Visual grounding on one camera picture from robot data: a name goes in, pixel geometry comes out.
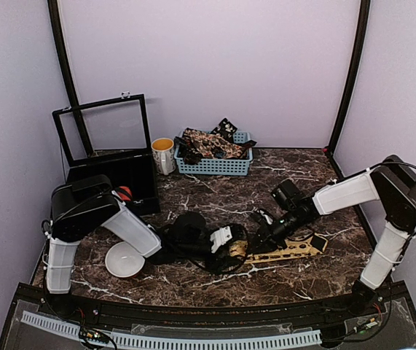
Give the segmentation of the white bowl orange outside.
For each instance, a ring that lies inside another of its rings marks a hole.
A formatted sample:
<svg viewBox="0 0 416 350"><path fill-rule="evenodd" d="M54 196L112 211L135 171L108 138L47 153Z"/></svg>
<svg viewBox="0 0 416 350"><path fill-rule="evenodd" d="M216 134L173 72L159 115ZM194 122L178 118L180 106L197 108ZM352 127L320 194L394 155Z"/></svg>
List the white bowl orange outside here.
<svg viewBox="0 0 416 350"><path fill-rule="evenodd" d="M137 275L144 264L145 258L124 241L113 245L105 257L106 269L118 278L129 278Z"/></svg>

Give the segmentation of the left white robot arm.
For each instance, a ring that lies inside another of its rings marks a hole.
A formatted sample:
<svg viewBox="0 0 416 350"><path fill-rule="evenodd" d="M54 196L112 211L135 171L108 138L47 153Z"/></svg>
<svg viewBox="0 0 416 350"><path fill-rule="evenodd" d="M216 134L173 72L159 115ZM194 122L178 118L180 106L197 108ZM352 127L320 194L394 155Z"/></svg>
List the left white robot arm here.
<svg viewBox="0 0 416 350"><path fill-rule="evenodd" d="M229 245L245 238L242 225L230 224L216 230L206 227L205 218L187 211L173 223L155 228L133 211L135 201L128 187L113 187L104 175L87 177L54 189L51 217L42 222L48 239L44 285L51 293L48 304L62 318L77 312L69 296L74 258L81 240L99 227L121 239L115 249L118 277L136 275L145 262L153 265L188 260L211 274L228 274L239 269L247 253L231 256Z"/></svg>

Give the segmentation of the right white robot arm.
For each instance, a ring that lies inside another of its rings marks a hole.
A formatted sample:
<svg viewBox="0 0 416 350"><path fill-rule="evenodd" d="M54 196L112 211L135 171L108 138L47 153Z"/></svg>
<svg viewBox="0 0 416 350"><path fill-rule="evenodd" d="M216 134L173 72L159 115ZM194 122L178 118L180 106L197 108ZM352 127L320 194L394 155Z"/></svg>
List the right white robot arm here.
<svg viewBox="0 0 416 350"><path fill-rule="evenodd" d="M312 195L305 195L291 180L281 182L271 195L285 214L274 218L261 209L254 212L260 227L251 241L252 254L286 247L286 238L319 217L361 203L381 202L385 210L384 230L346 301L351 315L364 315L374 305L377 289L401 262L416 235L416 166L390 155L383 162L336 180Z"/></svg>

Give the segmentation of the yellow beetle-pattern tie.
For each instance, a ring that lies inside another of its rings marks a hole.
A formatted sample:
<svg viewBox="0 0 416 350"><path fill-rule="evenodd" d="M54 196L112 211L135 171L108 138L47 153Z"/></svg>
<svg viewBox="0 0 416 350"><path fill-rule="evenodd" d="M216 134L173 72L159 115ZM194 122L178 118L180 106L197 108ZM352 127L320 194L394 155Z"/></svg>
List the yellow beetle-pattern tie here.
<svg viewBox="0 0 416 350"><path fill-rule="evenodd" d="M307 258L323 254L328 245L328 240L315 234L305 240L285 240L287 247L273 252L249 254L246 259L248 264L269 263L281 260L293 260Z"/></svg>

